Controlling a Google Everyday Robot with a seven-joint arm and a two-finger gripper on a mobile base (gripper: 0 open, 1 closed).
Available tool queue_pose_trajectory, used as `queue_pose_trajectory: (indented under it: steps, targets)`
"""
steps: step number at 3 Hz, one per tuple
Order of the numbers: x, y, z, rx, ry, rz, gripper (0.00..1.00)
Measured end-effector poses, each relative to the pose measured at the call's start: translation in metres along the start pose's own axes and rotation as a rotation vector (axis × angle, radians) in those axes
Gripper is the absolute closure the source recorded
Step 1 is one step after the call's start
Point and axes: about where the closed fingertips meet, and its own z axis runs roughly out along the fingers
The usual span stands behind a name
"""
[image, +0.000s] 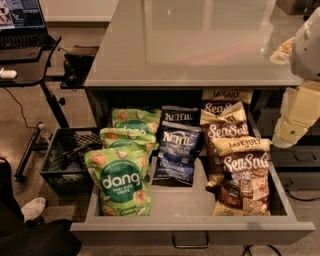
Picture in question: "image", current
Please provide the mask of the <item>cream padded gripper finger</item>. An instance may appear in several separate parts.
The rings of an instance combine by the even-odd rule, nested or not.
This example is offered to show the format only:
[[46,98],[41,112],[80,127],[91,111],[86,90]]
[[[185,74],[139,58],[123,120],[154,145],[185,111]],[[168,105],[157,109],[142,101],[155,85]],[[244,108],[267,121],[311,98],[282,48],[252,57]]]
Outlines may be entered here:
[[289,122],[281,116],[274,128],[272,143],[278,148],[292,147],[297,144],[307,131],[306,127]]

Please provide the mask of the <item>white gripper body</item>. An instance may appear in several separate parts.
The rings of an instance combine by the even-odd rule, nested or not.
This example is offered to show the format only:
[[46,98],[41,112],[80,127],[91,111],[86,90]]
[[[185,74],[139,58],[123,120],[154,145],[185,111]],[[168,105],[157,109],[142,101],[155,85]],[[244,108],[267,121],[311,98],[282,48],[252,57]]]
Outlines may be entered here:
[[320,117],[320,83],[304,80],[283,96],[284,126],[289,134],[305,134]]

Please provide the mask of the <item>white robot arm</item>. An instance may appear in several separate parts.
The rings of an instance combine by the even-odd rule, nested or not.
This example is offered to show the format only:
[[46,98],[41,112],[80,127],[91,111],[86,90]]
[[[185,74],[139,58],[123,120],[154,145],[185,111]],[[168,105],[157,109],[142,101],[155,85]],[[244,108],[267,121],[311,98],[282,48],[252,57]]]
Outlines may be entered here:
[[320,118],[320,8],[305,21],[294,37],[271,55],[274,64],[289,64],[302,79],[297,88],[288,87],[282,98],[281,117],[272,143],[278,148],[295,145]]

